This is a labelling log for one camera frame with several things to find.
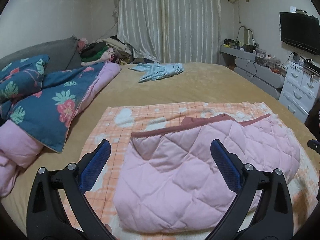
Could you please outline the black flat television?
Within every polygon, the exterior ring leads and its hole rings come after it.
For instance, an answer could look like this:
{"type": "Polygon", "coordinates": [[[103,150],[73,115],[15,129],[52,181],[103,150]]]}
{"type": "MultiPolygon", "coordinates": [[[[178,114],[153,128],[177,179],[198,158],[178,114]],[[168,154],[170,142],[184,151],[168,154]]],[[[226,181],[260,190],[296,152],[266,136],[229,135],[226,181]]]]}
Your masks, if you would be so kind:
{"type": "Polygon", "coordinates": [[[319,55],[319,20],[313,16],[280,12],[280,39],[282,42],[319,55]]]}

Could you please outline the pink quilted jacket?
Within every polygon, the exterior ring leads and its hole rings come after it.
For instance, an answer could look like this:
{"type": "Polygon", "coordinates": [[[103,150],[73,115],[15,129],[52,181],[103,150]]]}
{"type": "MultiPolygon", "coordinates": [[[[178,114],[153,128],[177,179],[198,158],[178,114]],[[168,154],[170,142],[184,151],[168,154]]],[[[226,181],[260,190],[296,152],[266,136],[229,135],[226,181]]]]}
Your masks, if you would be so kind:
{"type": "Polygon", "coordinates": [[[142,233],[215,227],[230,207],[230,191],[211,153],[223,146],[259,171],[279,168],[291,181],[300,145],[275,117],[238,122],[227,114],[185,117],[178,126],[132,133],[114,194],[120,226],[142,233]]]}

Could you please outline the pile of clothes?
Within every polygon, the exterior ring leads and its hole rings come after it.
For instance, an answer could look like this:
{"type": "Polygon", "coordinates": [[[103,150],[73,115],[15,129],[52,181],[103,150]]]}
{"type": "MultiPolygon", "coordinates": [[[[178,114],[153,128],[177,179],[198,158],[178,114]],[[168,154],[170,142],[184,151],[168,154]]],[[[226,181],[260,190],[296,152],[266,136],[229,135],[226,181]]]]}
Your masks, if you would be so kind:
{"type": "Polygon", "coordinates": [[[91,43],[87,38],[78,39],[77,51],[81,57],[81,66],[90,66],[101,62],[112,62],[118,65],[154,63],[146,57],[134,55],[133,46],[121,42],[117,36],[100,38],[91,43]]]}

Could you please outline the white drawer cabinet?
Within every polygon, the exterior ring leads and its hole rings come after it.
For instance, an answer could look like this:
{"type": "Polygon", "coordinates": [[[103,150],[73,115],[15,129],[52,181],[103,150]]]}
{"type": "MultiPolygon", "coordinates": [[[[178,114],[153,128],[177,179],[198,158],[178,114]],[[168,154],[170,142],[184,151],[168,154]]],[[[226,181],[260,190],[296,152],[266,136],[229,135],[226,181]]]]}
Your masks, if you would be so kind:
{"type": "Polygon", "coordinates": [[[318,99],[319,73],[289,61],[279,102],[299,121],[305,123],[318,99]]]}

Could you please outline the blue floral quilt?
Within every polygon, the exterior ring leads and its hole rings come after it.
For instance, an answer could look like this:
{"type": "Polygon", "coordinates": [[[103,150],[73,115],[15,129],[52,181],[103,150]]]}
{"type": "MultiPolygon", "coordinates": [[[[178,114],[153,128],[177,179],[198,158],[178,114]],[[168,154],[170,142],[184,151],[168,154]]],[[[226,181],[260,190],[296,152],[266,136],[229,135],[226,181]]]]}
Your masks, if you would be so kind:
{"type": "Polygon", "coordinates": [[[1,69],[1,197],[44,147],[62,152],[73,119],[121,71],[101,62],[47,74],[46,54],[1,69]]]}

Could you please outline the light blue garment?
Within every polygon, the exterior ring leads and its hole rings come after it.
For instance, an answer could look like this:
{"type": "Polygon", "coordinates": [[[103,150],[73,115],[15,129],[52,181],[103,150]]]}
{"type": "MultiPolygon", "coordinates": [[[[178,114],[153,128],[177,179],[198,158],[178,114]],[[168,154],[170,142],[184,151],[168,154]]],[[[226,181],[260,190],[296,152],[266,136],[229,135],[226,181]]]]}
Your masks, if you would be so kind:
{"type": "Polygon", "coordinates": [[[181,63],[139,63],[130,69],[144,73],[144,75],[139,79],[140,83],[162,80],[184,72],[184,67],[181,63]]]}

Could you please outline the tan bed sheet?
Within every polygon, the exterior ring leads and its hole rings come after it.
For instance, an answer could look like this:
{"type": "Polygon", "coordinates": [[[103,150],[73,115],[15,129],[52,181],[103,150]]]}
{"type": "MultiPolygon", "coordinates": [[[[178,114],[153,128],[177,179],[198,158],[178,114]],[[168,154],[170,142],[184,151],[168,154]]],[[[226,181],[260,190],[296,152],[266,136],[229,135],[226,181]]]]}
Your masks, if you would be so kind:
{"type": "Polygon", "coordinates": [[[44,149],[36,161],[16,179],[11,193],[1,200],[1,215],[15,232],[26,232],[27,206],[31,187],[40,167],[59,170],[77,161],[82,152],[89,152],[99,139],[89,135],[108,107],[162,105],[201,101],[215,107],[217,103],[263,102],[284,124],[293,130],[303,146],[300,167],[289,183],[293,203],[295,229],[300,229],[317,205],[319,155],[308,148],[312,134],[281,103],[256,85],[230,69],[207,63],[188,63],[184,72],[159,80],[139,82],[140,73],[130,65],[96,96],[92,103],[72,122],[62,153],[44,149]]]}

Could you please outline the orange white checked blanket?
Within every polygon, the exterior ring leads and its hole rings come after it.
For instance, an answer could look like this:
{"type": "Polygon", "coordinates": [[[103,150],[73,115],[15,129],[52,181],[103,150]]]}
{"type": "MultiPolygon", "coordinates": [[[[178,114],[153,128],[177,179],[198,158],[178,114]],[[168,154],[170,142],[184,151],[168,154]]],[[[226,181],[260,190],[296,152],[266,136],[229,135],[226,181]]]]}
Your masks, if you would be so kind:
{"type": "MultiPolygon", "coordinates": [[[[86,197],[104,224],[108,224],[120,239],[204,239],[210,230],[184,231],[181,233],[142,234],[129,232],[120,227],[120,219],[113,204],[120,168],[132,132],[153,131],[180,125],[185,117],[211,118],[228,114],[236,121],[249,121],[270,114],[289,138],[297,139],[294,132],[274,114],[265,103],[206,103],[184,102],[164,105],[135,107],[108,107],[89,135],[80,157],[91,152],[103,140],[112,145],[112,153],[92,190],[86,197]]],[[[312,161],[300,146],[300,162],[297,173],[288,188],[293,204],[294,232],[311,215],[317,204],[318,175],[312,161]]]]}

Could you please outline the grey wall desk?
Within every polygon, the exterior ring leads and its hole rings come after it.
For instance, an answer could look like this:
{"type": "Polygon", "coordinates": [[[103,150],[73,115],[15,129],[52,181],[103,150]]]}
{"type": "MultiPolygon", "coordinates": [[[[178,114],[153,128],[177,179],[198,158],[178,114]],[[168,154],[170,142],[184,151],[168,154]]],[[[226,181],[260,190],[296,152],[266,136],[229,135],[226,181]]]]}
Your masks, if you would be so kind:
{"type": "Polygon", "coordinates": [[[268,67],[257,64],[254,60],[255,55],[253,53],[220,46],[219,64],[231,68],[231,70],[278,100],[285,77],[272,72],[268,67]]]}

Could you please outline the cream striped curtain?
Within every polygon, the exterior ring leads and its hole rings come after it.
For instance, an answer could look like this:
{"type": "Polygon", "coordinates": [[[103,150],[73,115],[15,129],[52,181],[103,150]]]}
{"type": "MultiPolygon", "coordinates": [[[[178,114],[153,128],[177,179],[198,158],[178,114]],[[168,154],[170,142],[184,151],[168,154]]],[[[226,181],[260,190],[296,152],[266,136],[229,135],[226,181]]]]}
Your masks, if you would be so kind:
{"type": "Polygon", "coordinates": [[[119,0],[117,36],[134,57],[217,63],[220,30],[220,0],[119,0]]]}

